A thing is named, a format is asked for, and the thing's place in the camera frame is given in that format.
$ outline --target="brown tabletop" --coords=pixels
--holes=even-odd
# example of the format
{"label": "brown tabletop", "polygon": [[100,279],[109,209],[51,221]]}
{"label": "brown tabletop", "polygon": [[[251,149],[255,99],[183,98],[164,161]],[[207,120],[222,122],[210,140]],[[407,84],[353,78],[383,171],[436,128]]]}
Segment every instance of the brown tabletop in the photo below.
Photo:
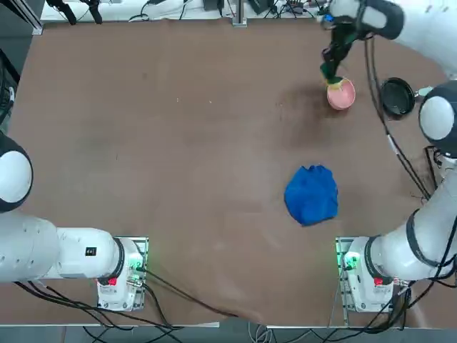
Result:
{"label": "brown tabletop", "polygon": [[[356,85],[356,103],[347,113],[329,109],[319,71],[328,43],[311,21],[46,27],[31,45],[11,125],[35,170],[21,210],[61,227],[149,236],[151,267],[215,307],[264,324],[326,326],[335,237],[389,232],[419,206],[373,110],[362,43],[341,69]],[[379,39],[376,56],[381,79],[403,77],[415,89],[444,80],[434,64],[390,42]],[[425,170],[416,114],[391,124]],[[301,227],[283,191],[310,164],[332,170],[339,211]],[[92,281],[53,284],[95,302]],[[1,323],[91,322],[1,287],[10,302]],[[220,319],[154,289],[171,322]],[[449,294],[434,289],[408,325],[454,327]],[[340,303],[334,325],[343,324]],[[151,304],[137,314],[157,320]],[[351,316],[351,324],[370,318]]]}

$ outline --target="crumpled blue towel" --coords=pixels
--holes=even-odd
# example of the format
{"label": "crumpled blue towel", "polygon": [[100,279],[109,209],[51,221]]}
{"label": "crumpled blue towel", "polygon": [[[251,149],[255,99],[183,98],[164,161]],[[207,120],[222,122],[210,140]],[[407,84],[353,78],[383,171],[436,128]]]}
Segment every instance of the crumpled blue towel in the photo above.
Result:
{"label": "crumpled blue towel", "polygon": [[330,170],[324,166],[302,166],[284,191],[291,216],[302,225],[334,218],[338,213],[338,189]]}

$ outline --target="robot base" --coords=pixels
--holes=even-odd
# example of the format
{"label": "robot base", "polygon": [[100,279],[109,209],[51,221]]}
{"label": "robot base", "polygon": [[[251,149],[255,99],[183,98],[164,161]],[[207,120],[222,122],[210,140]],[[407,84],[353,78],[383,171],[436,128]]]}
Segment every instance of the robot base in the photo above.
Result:
{"label": "robot base", "polygon": [[125,251],[124,268],[117,279],[108,284],[97,281],[98,307],[112,311],[136,311],[144,308],[146,273],[136,268],[146,268],[149,239],[147,237],[117,237]]}
{"label": "robot base", "polygon": [[[357,312],[379,312],[387,304],[393,294],[393,282],[379,284],[366,268],[365,245],[368,237],[336,239],[338,267],[340,269],[340,285],[345,308]],[[351,299],[348,301],[346,292],[350,292]]]}

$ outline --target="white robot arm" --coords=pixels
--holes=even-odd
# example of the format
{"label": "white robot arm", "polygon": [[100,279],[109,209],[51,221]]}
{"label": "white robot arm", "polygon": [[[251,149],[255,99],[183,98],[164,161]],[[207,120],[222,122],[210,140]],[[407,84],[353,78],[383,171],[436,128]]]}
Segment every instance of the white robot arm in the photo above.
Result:
{"label": "white robot arm", "polygon": [[[333,0],[336,25],[352,23],[434,60],[457,77],[457,6],[432,0]],[[431,199],[399,228],[378,237],[357,237],[344,259],[356,310],[377,312],[392,296],[393,278],[434,277],[457,220],[457,81],[434,88],[419,110],[426,138],[444,154],[451,170]],[[452,241],[448,259],[457,254]],[[448,273],[452,265],[441,269]]]}
{"label": "white robot arm", "polygon": [[93,228],[56,228],[15,210],[29,195],[33,169],[27,153],[0,133],[0,282],[97,279],[99,306],[142,308],[146,242]]}

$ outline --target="pink bowl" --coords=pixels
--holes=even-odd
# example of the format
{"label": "pink bowl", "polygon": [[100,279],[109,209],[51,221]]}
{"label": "pink bowl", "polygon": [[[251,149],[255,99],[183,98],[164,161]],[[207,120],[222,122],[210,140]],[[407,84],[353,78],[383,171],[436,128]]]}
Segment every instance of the pink bowl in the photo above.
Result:
{"label": "pink bowl", "polygon": [[339,111],[348,109],[356,100],[356,89],[351,81],[343,79],[339,88],[327,86],[327,100],[330,106]]}

